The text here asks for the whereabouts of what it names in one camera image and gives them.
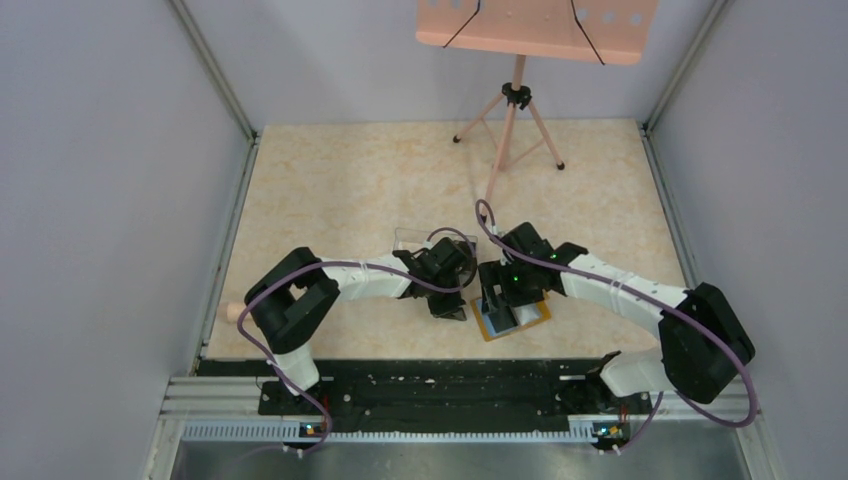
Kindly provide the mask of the orange leather card holder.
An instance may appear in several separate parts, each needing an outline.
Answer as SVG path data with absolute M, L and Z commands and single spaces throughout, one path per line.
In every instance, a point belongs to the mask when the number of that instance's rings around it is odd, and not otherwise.
M 483 298 L 475 298 L 471 304 L 474 318 L 485 342 L 527 330 L 551 319 L 551 312 L 545 301 L 516 308 L 505 307 L 494 313 L 485 313 Z

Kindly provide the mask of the clear plastic card box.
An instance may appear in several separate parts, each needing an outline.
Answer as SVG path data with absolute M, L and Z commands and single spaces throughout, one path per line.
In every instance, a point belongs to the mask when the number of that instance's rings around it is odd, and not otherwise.
M 470 247 L 466 242 L 468 239 L 474 247 L 478 245 L 478 237 L 473 234 L 463 232 L 456 233 L 453 230 L 447 230 L 445 227 L 439 227 L 437 232 L 415 230 L 398 227 L 395 229 L 394 250 L 408 250 L 410 252 L 418 251 L 421 248 L 431 248 L 438 240 L 449 238 L 456 243 L 466 254 L 470 253 Z

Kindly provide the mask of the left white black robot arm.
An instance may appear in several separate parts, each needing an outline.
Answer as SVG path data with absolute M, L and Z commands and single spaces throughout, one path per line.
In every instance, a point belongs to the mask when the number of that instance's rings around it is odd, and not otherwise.
M 339 302 L 425 299 L 431 316 L 463 321 L 464 288 L 477 271 L 476 243 L 442 228 L 415 250 L 367 260 L 332 260 L 308 247 L 285 256 L 245 294 L 247 315 L 283 378 L 283 401 L 297 413 L 319 404 L 319 371 L 309 341 Z

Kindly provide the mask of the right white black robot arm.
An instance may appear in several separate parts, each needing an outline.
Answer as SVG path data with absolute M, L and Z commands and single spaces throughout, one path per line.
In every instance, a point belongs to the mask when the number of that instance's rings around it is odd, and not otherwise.
M 746 386 L 751 401 L 757 399 L 748 370 L 756 350 L 718 287 L 646 279 L 577 244 L 553 247 L 528 222 L 488 237 L 513 270 L 508 286 L 593 303 L 656 338 L 653 348 L 603 360 L 598 377 L 586 385 L 594 409 L 612 412 L 627 396 L 647 391 L 675 391 L 690 402 L 710 404 L 735 379 Z

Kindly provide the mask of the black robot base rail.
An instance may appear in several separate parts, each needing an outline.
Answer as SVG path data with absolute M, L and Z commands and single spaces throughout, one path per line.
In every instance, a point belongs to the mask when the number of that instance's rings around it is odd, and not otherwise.
M 307 418 L 302 432 L 564 433 L 581 416 L 615 424 L 651 412 L 655 397 L 618 398 L 598 358 L 521 360 L 319 360 L 308 398 L 291 393 L 260 360 L 203 360 L 200 377 L 251 377 L 262 416 Z

